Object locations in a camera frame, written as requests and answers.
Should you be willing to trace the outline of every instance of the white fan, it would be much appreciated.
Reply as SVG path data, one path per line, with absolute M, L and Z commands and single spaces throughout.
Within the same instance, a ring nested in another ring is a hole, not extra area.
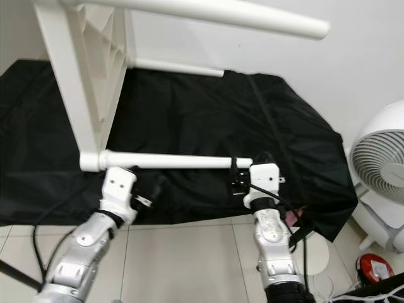
M 404 100 L 385 107 L 359 133 L 349 164 L 360 199 L 352 214 L 368 236 L 389 251 L 404 253 Z

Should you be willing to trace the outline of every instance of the white rod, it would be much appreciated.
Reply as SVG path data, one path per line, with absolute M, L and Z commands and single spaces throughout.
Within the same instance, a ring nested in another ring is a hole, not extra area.
M 204 68 L 202 66 L 158 61 L 144 58 L 129 58 L 128 67 L 154 69 L 157 71 L 171 71 L 174 73 L 201 74 L 203 76 L 223 77 L 224 70 Z
M 280 9 L 240 0 L 62 0 L 68 4 L 93 3 L 239 27 L 323 39 L 330 24 Z
M 154 153 L 121 153 L 117 151 L 101 151 L 99 166 L 101 170 L 108 167 L 133 167 L 141 169 L 228 169 L 232 163 L 227 157 L 203 157 L 182 155 L 161 155 Z M 248 169 L 253 160 L 237 158 L 237 167 Z

